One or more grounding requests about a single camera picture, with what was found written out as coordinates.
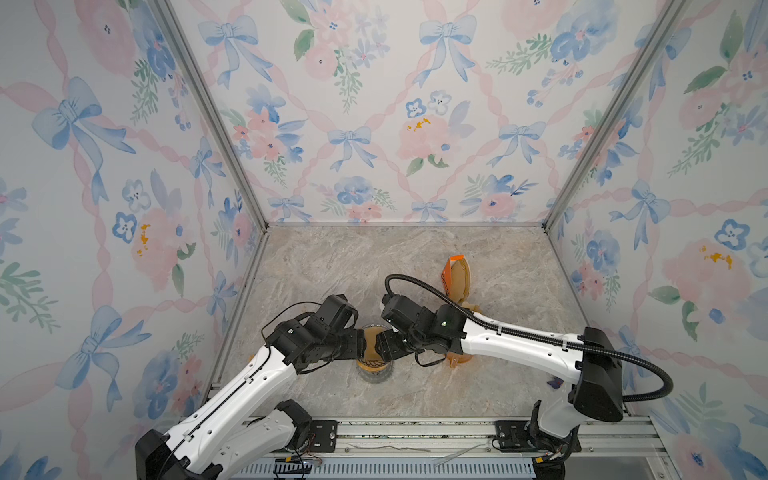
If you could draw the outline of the orange glass carafe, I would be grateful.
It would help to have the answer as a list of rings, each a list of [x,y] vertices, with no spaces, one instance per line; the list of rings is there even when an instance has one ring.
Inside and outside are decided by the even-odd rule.
[[[449,352],[446,354],[446,362],[450,368],[456,368],[459,365],[468,363],[473,359],[472,355],[468,354],[456,354]]]

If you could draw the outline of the wooden ring holder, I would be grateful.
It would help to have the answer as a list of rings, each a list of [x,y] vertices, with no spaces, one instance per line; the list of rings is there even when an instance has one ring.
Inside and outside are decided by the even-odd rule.
[[[357,366],[364,372],[371,374],[378,374],[385,371],[390,367],[389,362],[383,360],[365,360],[361,359],[356,362]]]

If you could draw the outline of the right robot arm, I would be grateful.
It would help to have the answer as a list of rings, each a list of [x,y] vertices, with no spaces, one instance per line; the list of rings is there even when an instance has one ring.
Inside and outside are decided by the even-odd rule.
[[[549,400],[534,404],[527,435],[541,447],[563,443],[581,424],[624,418],[621,362],[607,354],[605,334],[587,327],[581,335],[514,329],[450,305],[435,312],[404,295],[386,294],[381,317],[390,328],[376,337],[386,361],[429,351],[486,356],[541,370],[563,381]]]

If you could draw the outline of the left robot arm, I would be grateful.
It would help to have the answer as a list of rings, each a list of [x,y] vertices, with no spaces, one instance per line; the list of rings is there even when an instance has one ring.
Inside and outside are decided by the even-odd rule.
[[[361,358],[365,335],[358,317],[345,296],[330,295],[315,311],[279,323],[248,365],[198,410],[137,441],[137,478],[229,479],[270,453],[299,455],[312,423],[302,406],[283,400],[261,419],[251,415],[300,374]]]

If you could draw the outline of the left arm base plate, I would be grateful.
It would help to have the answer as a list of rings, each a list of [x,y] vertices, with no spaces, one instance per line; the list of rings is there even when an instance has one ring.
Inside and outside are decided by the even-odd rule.
[[[301,446],[304,453],[334,453],[337,445],[337,420],[312,420]]]

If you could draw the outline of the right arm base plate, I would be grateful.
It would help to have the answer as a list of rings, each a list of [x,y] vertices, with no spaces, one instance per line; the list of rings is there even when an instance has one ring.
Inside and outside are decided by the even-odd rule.
[[[582,447],[575,427],[564,438],[539,431],[530,420],[499,420],[494,423],[494,447],[503,453],[540,452],[554,454],[571,449],[580,453]]]

